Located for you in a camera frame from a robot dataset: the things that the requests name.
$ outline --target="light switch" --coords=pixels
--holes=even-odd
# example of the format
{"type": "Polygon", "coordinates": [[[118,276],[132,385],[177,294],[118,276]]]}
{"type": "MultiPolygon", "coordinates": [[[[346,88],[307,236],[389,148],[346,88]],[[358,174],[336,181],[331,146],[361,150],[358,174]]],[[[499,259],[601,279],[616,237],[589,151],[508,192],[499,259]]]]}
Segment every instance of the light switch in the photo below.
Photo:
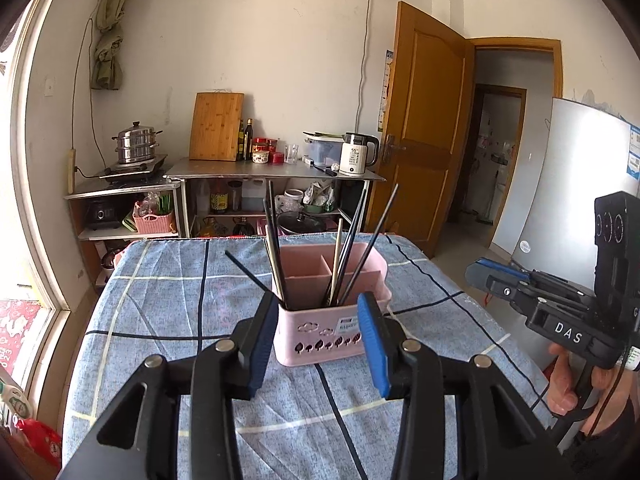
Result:
{"type": "Polygon", "coordinates": [[[47,77],[44,81],[44,95],[46,97],[50,97],[53,95],[53,87],[56,83],[56,80],[52,77],[47,77]]]}

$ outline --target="glass cup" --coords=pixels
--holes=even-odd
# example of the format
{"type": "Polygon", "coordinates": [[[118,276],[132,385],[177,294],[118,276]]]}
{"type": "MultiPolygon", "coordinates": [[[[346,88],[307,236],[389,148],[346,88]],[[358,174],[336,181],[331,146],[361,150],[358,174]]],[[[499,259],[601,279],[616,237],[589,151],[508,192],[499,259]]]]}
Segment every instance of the glass cup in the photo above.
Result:
{"type": "Polygon", "coordinates": [[[295,164],[298,161],[298,145],[287,144],[284,151],[284,161],[287,164],[295,164]]]}

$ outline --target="kettle handle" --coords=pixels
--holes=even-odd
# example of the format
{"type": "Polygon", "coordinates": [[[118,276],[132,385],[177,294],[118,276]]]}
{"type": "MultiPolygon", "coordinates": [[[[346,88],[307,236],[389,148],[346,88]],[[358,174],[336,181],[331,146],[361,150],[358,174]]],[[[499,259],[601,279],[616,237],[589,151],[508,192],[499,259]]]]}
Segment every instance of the kettle handle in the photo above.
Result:
{"type": "Polygon", "coordinates": [[[365,136],[367,144],[371,143],[374,146],[373,160],[371,162],[365,162],[365,167],[373,166],[378,161],[378,154],[380,152],[380,141],[374,136],[365,136]]]}

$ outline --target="pink plastic basket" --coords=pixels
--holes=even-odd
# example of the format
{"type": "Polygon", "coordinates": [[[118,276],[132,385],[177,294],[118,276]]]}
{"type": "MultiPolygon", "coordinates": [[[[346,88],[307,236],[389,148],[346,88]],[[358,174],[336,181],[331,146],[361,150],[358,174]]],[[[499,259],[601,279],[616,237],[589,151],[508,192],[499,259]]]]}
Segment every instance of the pink plastic basket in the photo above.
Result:
{"type": "Polygon", "coordinates": [[[175,233],[173,211],[164,216],[146,215],[141,218],[134,216],[133,221],[136,223],[138,232],[143,235],[175,233]]]}
{"type": "MultiPolygon", "coordinates": [[[[353,245],[342,288],[349,283],[366,246],[365,243],[353,245]]],[[[386,261],[373,249],[346,304],[317,308],[331,280],[334,249],[333,244],[280,247],[289,310],[279,307],[273,347],[276,359],[285,366],[322,363],[363,354],[356,305],[358,295],[373,292],[380,310],[385,310],[391,301],[391,291],[385,285],[386,261]]]]}

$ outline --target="electric kettle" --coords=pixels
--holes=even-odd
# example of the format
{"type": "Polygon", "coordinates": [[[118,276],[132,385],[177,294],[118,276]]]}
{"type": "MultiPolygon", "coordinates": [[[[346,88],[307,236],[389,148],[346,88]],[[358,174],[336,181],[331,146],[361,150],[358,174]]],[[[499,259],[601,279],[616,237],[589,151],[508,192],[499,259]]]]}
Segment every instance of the electric kettle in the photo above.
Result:
{"type": "Polygon", "coordinates": [[[348,175],[364,174],[367,166],[373,166],[378,160],[380,142],[376,137],[361,134],[344,134],[340,154],[340,173],[348,175]],[[373,144],[373,158],[367,161],[368,144],[373,144]]]}

